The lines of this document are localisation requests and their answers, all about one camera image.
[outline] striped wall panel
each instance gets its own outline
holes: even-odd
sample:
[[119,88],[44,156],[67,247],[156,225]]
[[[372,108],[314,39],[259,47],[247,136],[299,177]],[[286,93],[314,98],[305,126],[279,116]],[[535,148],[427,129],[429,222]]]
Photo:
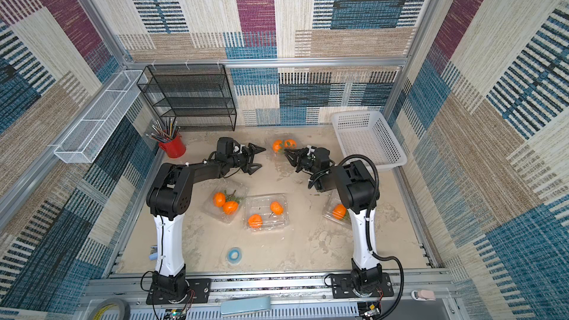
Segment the striped wall panel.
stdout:
[[399,70],[232,68],[228,74],[238,125],[310,125],[330,124],[334,112],[383,109]]
[[389,117],[472,319],[565,319],[568,0],[452,0]]
[[[256,34],[276,35],[275,42],[253,46],[275,46],[281,58],[405,55],[427,3],[426,0],[94,1],[134,60],[225,58],[223,50],[214,49],[249,47],[246,42],[241,44],[239,38]],[[374,30],[373,39],[367,39],[370,33],[359,31],[362,29]],[[350,47],[338,50],[337,33],[330,31],[344,32],[341,39]],[[185,33],[190,34],[193,49],[178,50],[177,42],[186,39]],[[314,37],[322,34],[331,34],[330,39]],[[155,37],[171,48],[160,49]],[[315,50],[310,42],[307,46],[306,40],[311,37],[312,46],[320,43]],[[374,50],[373,46],[378,44],[382,49]],[[260,58],[274,57],[270,49],[258,53]],[[238,50],[231,55],[247,58],[250,52]]]
[[[0,196],[117,68],[77,0],[0,0]],[[100,276],[156,152],[125,121],[121,136],[137,139],[128,145],[136,152],[114,156],[125,163],[57,164],[1,231],[0,317],[68,318],[87,281]],[[87,181],[96,169],[101,179]],[[125,170],[128,178],[117,178]],[[125,183],[132,187],[119,193]],[[109,203],[123,215],[105,217]]]

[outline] blue tape roll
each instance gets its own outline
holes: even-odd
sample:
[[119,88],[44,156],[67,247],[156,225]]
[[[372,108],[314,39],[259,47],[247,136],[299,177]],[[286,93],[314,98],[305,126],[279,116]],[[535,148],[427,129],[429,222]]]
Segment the blue tape roll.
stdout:
[[241,261],[241,249],[239,247],[233,247],[227,253],[227,262],[231,264],[238,264]]

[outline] white plastic basket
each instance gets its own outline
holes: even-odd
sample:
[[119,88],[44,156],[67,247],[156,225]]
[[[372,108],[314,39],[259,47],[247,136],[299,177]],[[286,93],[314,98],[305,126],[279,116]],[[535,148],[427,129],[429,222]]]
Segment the white plastic basket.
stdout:
[[93,163],[140,94],[141,70],[125,70],[89,108],[53,152],[65,163]]
[[332,116],[332,124],[344,157],[363,154],[375,163],[378,172],[407,163],[399,141],[379,111],[339,112]]

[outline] tape roll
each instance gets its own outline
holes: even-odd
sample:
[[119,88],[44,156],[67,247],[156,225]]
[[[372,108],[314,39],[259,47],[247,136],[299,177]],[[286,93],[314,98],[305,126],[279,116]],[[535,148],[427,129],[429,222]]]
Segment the tape roll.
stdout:
[[241,261],[241,249],[233,247],[227,253],[227,262],[231,264],[238,264]]
[[130,319],[130,306],[127,302],[119,298],[110,298],[100,303],[91,313],[87,320],[100,320],[107,310],[118,308],[117,320]]

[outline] clear plastic container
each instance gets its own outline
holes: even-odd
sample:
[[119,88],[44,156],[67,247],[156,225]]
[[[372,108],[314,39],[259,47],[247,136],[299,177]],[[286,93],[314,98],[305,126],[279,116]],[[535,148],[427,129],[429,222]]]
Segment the clear plastic container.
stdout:
[[[249,188],[245,187],[241,183],[237,183],[226,179],[221,179],[219,183],[217,183],[213,188],[210,197],[205,200],[204,204],[202,205],[202,210],[204,213],[208,214],[209,216],[229,224],[233,221],[233,219],[235,219],[235,216],[239,213],[239,210],[243,209],[243,206],[245,204],[245,198],[247,197],[248,191]],[[227,210],[229,210],[228,206],[226,205],[222,207],[215,206],[213,203],[213,197],[218,192],[221,192],[225,195],[225,203],[229,203],[232,201],[237,202],[237,210],[235,210],[231,214],[227,214],[224,211],[224,207]]]
[[286,148],[300,149],[305,146],[295,135],[274,135],[265,140],[265,147],[273,157],[282,157]]
[[[280,215],[276,215],[271,210],[271,204],[273,202],[278,202],[282,208],[283,212]],[[252,225],[249,223],[249,219],[253,215],[259,215],[262,223],[255,223],[253,219]],[[247,230],[260,231],[260,230],[271,230],[274,228],[283,228],[288,225],[288,206],[286,203],[286,198],[282,194],[268,194],[266,196],[249,196],[245,199],[245,217],[244,224]]]
[[324,217],[326,217],[327,219],[330,219],[333,222],[336,222],[336,223],[338,223],[342,226],[345,226],[351,230],[352,229],[352,220],[350,218],[349,212],[346,210],[346,214],[344,215],[344,217],[341,217],[341,218],[338,218],[339,217],[338,213],[334,213],[334,209],[336,209],[336,207],[338,205],[342,205],[342,201],[340,200],[340,195],[338,194],[338,190],[334,189],[334,191],[332,192],[332,195],[328,199],[328,202],[324,206],[324,210],[322,211],[322,215]]

